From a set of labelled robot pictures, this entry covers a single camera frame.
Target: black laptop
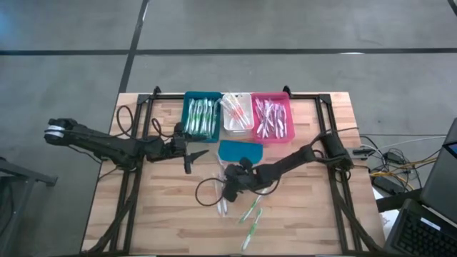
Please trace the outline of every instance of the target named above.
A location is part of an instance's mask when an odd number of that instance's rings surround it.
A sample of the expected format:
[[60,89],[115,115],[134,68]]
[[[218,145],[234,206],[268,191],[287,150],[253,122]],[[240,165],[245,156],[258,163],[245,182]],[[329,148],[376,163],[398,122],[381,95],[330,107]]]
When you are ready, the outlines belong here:
[[384,248],[406,256],[457,256],[456,223],[457,119],[421,192],[420,203],[412,199],[404,202]]

